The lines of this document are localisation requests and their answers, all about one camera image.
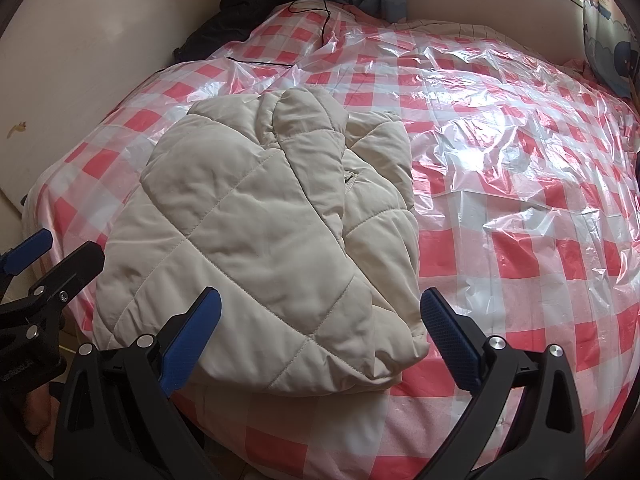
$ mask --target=checkered bedspread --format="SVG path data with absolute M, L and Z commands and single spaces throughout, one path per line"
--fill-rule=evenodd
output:
M 322 7 L 294 6 L 313 8 Z M 329 8 L 324 46 L 324 10 L 283 7 L 247 42 L 145 82 L 41 176 L 26 231 L 53 232 L 54 262 L 85 240 L 104 245 L 155 142 L 204 98 L 322 85 L 347 109 L 394 110 L 412 141 L 420 285 L 437 286 L 516 348 L 562 345 L 596 460 L 640 365 L 638 118 L 487 28 L 385 28 Z M 94 294 L 89 286 L 70 306 L 88 335 Z M 469 400 L 435 348 L 403 377 L 384 392 L 301 399 L 193 384 L 177 402 L 274 478 L 402 480 L 424 466 Z M 483 461 L 497 452 L 516 402 Z

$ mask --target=black wire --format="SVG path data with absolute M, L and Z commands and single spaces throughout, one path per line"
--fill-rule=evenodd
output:
M 227 59 L 231 61 L 235 61 L 236 63 L 249 63 L 254 65 L 277 65 L 277 66 L 288 66 L 289 68 L 293 67 L 293 65 L 288 65 L 286 63 L 267 63 L 265 61 L 244 61 L 242 59 L 236 59 L 235 57 L 226 56 Z
M 329 10 L 329 7 L 326 6 L 326 0 L 322 0 L 322 2 L 324 3 L 324 9 L 303 9 L 303 10 L 291 10 L 291 6 L 293 4 L 295 4 L 298 0 L 294 0 L 293 2 L 291 2 L 289 4 L 289 7 L 287 7 L 287 11 L 290 12 L 291 14 L 303 14 L 304 12 L 311 12 L 313 10 L 324 10 L 324 12 L 326 12 L 326 19 L 324 20 L 324 23 L 322 24 L 322 31 L 320 32 L 321 35 L 321 39 L 322 39 L 322 46 L 325 45 L 324 43 L 324 32 L 326 30 L 326 26 L 327 23 L 329 23 L 329 19 L 331 18 L 331 11 Z M 235 61 L 238 63 L 250 63 L 250 64 L 257 64 L 257 65 L 277 65 L 277 66 L 287 66 L 289 68 L 293 67 L 293 65 L 289 65 L 286 63 L 270 63 L 270 62 L 264 62 L 264 61 L 244 61 L 241 59 L 234 59 L 231 56 L 226 56 L 227 59 L 230 59 L 231 61 Z

